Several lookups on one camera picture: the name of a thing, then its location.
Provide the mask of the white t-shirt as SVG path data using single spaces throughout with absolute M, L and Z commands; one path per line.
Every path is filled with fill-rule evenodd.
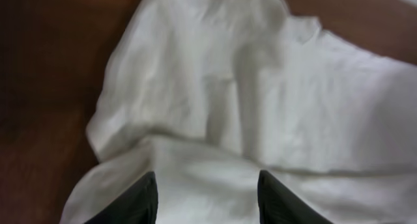
M 87 139 L 99 163 L 62 223 L 149 171 L 157 223 L 258 223 L 263 169 L 332 223 L 416 222 L 416 67 L 284 0 L 142 0 Z

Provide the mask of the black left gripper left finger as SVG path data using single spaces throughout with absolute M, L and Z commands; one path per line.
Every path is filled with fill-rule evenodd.
M 155 224 L 157 209 L 158 188 L 151 171 L 85 224 Z

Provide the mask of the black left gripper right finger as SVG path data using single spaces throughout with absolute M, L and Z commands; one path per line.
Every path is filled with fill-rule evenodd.
M 257 200 L 260 224 L 332 224 L 266 170 L 259 173 Z

